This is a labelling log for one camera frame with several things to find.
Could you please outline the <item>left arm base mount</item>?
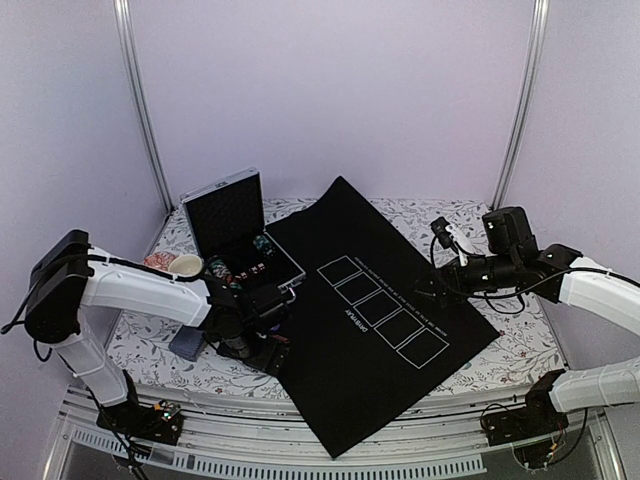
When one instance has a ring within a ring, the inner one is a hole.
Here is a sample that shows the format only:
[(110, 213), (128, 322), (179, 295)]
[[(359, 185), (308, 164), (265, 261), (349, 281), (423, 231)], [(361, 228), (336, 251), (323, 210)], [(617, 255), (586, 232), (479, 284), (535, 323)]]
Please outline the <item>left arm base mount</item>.
[(178, 444), (183, 423), (181, 406), (166, 400), (153, 406), (126, 401), (101, 407), (96, 421), (97, 426), (105, 430), (170, 446)]

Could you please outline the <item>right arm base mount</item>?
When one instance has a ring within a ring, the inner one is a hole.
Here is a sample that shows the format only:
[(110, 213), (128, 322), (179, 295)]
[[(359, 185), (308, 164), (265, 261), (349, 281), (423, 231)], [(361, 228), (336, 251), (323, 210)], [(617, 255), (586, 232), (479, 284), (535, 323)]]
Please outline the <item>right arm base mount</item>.
[(490, 446), (513, 444), (549, 435), (543, 444), (517, 447), (514, 456), (529, 469), (552, 463), (569, 426), (565, 413), (558, 413), (541, 401), (509, 409), (499, 403), (489, 404), (480, 415), (480, 427)]

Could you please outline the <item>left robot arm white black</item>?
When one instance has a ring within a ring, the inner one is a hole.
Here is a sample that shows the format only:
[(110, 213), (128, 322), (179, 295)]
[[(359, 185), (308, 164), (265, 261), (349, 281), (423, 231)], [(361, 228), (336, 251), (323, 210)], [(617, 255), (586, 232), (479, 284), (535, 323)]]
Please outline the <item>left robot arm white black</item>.
[(283, 323), (293, 290), (267, 284), (241, 290), (205, 270), (184, 276), (115, 257), (95, 248), (83, 230), (64, 235), (33, 267), (29, 290), (7, 334), (23, 326), (47, 344), (93, 392), (111, 419), (128, 434), (148, 426), (146, 408), (133, 400), (135, 388), (96, 340), (81, 315), (84, 307), (106, 307), (158, 316), (204, 332), (220, 355), (271, 376), (288, 354), (273, 327)]

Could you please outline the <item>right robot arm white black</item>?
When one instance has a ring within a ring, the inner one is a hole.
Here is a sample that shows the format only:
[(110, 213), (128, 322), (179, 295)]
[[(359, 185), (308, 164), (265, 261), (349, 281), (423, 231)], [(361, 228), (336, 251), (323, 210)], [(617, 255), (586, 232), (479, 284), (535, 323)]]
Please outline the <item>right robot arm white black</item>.
[[(440, 217), (432, 222), (433, 244), (456, 257), (418, 280), (415, 291), (446, 308), (469, 299), (485, 302), (533, 293), (595, 314), (627, 331), (639, 332), (639, 284), (580, 251), (561, 244), (539, 248), (525, 210), (503, 207), (482, 218), (489, 252), (475, 253), (466, 236)], [(639, 400), (636, 358), (587, 370), (555, 370), (527, 392), (517, 427), (537, 436), (556, 413)]]

